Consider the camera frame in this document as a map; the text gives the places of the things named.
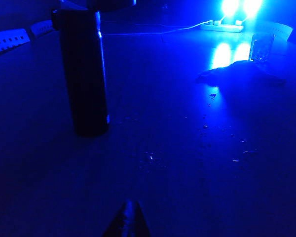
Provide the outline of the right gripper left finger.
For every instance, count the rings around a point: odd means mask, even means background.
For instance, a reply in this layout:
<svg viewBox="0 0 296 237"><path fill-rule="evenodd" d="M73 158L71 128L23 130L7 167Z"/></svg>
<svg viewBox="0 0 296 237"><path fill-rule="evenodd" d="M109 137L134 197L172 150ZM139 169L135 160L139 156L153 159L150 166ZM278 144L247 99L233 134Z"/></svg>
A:
<svg viewBox="0 0 296 237"><path fill-rule="evenodd" d="M123 203L103 233L103 237L127 237L130 230L130 201Z"/></svg>

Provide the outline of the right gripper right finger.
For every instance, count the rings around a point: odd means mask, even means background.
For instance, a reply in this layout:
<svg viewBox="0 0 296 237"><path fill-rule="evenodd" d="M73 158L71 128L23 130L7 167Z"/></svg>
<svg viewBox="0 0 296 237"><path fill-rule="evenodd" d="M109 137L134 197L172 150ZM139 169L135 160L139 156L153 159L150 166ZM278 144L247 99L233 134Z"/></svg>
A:
<svg viewBox="0 0 296 237"><path fill-rule="evenodd" d="M150 230L148 228L144 213L137 201L131 201L130 204L130 237L149 237Z"/></svg>

